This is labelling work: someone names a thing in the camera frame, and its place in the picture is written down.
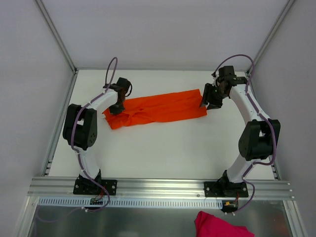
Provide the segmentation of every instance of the wrinkled fabric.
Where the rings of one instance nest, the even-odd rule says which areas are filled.
[[[111,129],[151,122],[172,122],[194,119],[207,115],[206,107],[200,108],[202,96],[198,89],[128,99],[125,110],[111,115],[109,109],[103,112]]]
[[[204,211],[200,211],[195,220],[197,237],[254,237],[243,226],[233,226]]]

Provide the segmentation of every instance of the gray floor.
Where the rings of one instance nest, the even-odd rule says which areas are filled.
[[[58,219],[72,208],[41,206],[39,216]],[[54,224],[36,221],[29,237],[194,237],[194,220],[199,209],[107,208],[98,213],[79,210]],[[203,210],[225,221],[246,226],[256,237],[288,237],[289,224],[281,201],[253,201],[233,215],[220,210]]]

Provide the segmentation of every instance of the red fabric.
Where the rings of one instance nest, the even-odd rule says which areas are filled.
[[[125,110],[122,113],[114,116],[107,109],[103,114],[111,129],[194,119],[207,115],[206,107],[199,107],[201,100],[200,91],[196,89],[125,100]]]
[[[197,237],[254,237],[243,226],[233,226],[211,214],[200,211],[196,218]]]

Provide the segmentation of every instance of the white table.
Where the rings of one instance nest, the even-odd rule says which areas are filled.
[[[70,103],[85,104],[104,85],[105,71],[80,70]],[[212,82],[211,72],[117,71],[133,84],[129,98],[200,89]],[[202,118],[151,123],[111,130],[98,120],[93,152],[103,177],[217,179],[238,156],[238,140],[245,127],[238,108],[229,98],[219,110]],[[49,176],[77,177],[75,153],[60,136]],[[248,179],[274,179],[270,166],[257,165]]]

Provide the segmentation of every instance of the gray wall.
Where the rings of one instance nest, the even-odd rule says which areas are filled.
[[[32,0],[0,2],[0,232],[12,235],[70,83]]]
[[[77,67],[215,69],[254,57],[287,0],[43,0]],[[232,60],[236,70],[250,66]]]
[[[315,0],[295,3],[254,76],[258,101],[281,122],[277,161],[310,236],[316,236],[315,12]]]

